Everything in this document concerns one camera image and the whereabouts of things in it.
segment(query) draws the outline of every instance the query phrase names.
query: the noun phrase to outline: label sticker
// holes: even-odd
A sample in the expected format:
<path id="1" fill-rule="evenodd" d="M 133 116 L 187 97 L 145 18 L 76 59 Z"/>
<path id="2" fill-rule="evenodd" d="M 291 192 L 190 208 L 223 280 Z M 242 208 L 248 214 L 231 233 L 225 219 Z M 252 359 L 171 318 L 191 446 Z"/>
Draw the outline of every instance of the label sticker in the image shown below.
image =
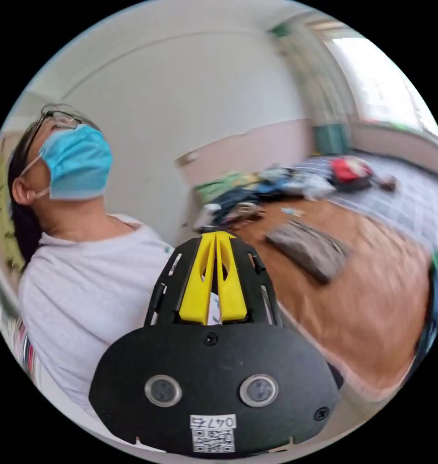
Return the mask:
<path id="1" fill-rule="evenodd" d="M 190 416 L 193 451 L 197 453 L 235 452 L 235 414 L 224 416 Z"/>

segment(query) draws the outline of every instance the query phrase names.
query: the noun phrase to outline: black hair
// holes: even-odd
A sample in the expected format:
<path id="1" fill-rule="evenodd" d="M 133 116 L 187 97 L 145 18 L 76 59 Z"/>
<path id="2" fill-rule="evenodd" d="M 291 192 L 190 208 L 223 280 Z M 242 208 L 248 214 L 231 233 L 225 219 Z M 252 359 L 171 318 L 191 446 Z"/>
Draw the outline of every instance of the black hair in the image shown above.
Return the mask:
<path id="1" fill-rule="evenodd" d="M 92 121 L 86 117 L 82 117 L 82 122 L 88 124 L 96 130 L 100 130 Z M 13 182 L 21 176 L 22 172 L 27 166 L 28 152 L 26 148 L 29 145 L 30 138 L 35 133 L 40 121 L 33 122 L 26 131 L 22 134 L 19 142 L 13 150 L 11 160 L 8 167 L 8 190 L 11 199 L 11 220 L 15 228 L 15 237 L 25 261 L 25 267 L 32 259 L 32 255 L 39 247 L 39 240 L 42 236 L 43 230 L 40 226 L 39 220 L 30 206 L 19 204 L 13 197 Z"/>

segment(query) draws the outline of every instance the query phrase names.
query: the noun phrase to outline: neck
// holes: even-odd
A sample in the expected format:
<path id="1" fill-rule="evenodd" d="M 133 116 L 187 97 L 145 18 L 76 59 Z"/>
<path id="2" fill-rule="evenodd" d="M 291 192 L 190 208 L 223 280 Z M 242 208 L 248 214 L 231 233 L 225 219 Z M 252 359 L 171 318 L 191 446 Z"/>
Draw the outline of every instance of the neck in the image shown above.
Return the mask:
<path id="1" fill-rule="evenodd" d="M 85 242 L 127 233 L 129 226 L 108 216 L 103 197 L 81 202 L 48 200 L 37 205 L 42 230 L 56 238 Z"/>

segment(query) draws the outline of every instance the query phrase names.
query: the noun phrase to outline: gray blanket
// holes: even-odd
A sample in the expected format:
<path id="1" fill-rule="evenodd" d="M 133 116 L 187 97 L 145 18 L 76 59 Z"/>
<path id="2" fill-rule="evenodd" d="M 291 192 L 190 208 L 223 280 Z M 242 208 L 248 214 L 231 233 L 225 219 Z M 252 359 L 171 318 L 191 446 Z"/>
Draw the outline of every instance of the gray blanket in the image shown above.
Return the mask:
<path id="1" fill-rule="evenodd" d="M 279 226 L 266 235 L 266 240 L 321 284 L 336 277 L 350 252 L 343 242 L 299 221 Z"/>

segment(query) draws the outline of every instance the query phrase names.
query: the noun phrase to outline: blue surgical mask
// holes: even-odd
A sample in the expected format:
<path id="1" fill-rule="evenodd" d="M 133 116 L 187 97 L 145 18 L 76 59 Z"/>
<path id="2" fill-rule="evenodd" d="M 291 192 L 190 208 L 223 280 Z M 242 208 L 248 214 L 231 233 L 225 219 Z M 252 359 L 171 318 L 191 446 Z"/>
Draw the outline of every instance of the blue surgical mask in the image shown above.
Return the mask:
<path id="1" fill-rule="evenodd" d="M 50 186 L 36 198 L 50 193 L 52 200 L 89 200 L 103 195 L 113 156 L 108 143 L 98 130 L 79 124 L 75 129 L 57 130 L 39 150 L 38 160 L 43 160 L 50 170 Z"/>

